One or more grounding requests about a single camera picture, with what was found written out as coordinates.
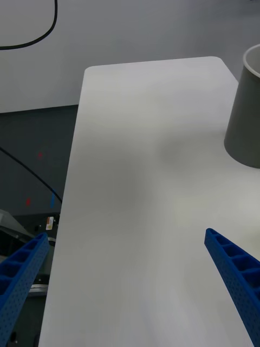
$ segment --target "gray wall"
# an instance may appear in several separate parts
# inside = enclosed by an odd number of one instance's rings
[[[28,12],[1,2],[9,35],[0,44],[31,40],[51,24],[54,0],[20,2]],[[0,112],[77,104],[92,65],[215,55],[239,78],[242,53],[257,43],[260,0],[58,0],[47,39],[0,52]]]

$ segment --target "gray cylindrical container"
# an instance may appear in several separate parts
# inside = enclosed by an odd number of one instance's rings
[[[224,145],[238,162],[260,168],[260,44],[245,52],[243,63]]]

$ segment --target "white table surface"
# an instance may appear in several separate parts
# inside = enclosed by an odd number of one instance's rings
[[[88,68],[40,347],[245,347],[204,246],[260,259],[260,171],[226,153],[237,81],[216,57]]]

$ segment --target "small label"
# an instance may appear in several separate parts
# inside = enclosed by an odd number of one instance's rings
[[[52,230],[54,217],[47,218],[46,230]]]

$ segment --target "cup rim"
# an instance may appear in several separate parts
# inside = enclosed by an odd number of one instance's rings
[[[246,61],[246,56],[248,55],[248,53],[250,51],[252,51],[253,49],[257,48],[257,47],[260,47],[260,44],[256,44],[255,46],[253,47],[250,47],[248,50],[245,51],[244,55],[243,55],[243,63],[244,63],[244,66],[255,76],[259,77],[260,78],[260,73],[256,72],[254,69],[251,68],[251,66],[248,64],[248,62]]]

